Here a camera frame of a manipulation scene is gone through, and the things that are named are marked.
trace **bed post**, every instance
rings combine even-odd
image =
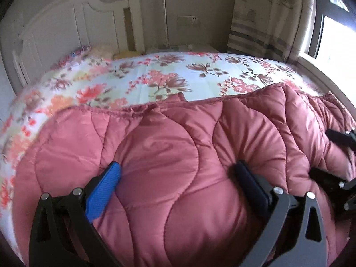
[[[129,7],[131,12],[132,30],[134,32],[133,36],[135,39],[136,51],[139,53],[144,53],[145,44],[144,31],[142,27],[140,0],[129,0]]]
[[[17,53],[16,53],[15,50],[12,51],[12,61],[13,61],[14,66],[15,66],[15,69],[16,69],[16,72],[17,72],[17,76],[19,77],[22,86],[25,87],[26,85],[28,85],[28,83],[27,83],[26,78],[24,76],[24,72],[22,71],[22,68],[21,68],[21,65],[20,65],[20,62],[19,62],[19,59],[18,59],[18,56],[17,56]]]

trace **floral bedsheet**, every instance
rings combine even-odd
[[[71,105],[104,109],[163,100],[182,92],[188,101],[247,93],[277,82],[322,95],[291,66],[221,53],[159,53],[130,59],[79,57],[57,65],[23,90],[0,132],[0,229],[20,256],[12,223],[16,166],[53,114]]]

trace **window frame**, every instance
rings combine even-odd
[[[356,32],[356,11],[351,0],[342,0],[348,8],[345,9],[333,4],[330,0],[316,0],[316,16],[313,34],[308,55],[316,58],[319,52],[320,41],[323,34],[324,17],[327,16]]]

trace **curtain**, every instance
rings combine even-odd
[[[295,62],[314,0],[235,0],[227,52]]]

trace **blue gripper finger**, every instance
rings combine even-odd
[[[105,175],[91,192],[87,199],[85,215],[89,222],[99,218],[108,204],[112,193],[115,191],[121,178],[121,167],[117,162],[112,162]]]

